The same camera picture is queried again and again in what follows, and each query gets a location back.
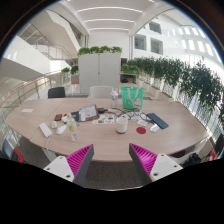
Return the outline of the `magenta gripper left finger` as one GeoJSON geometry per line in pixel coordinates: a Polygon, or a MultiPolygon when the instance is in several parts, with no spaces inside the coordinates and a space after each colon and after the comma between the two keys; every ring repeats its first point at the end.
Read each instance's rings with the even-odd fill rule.
{"type": "Polygon", "coordinates": [[[94,146],[87,145],[69,156],[58,156],[44,170],[82,186],[94,155],[94,146]]]}

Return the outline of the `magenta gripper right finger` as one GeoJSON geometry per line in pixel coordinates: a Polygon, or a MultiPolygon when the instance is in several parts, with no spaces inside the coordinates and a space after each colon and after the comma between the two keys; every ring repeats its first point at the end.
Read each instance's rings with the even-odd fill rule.
{"type": "Polygon", "coordinates": [[[130,143],[129,154],[143,185],[159,180],[182,167],[166,154],[155,154],[141,146],[130,143]]]}

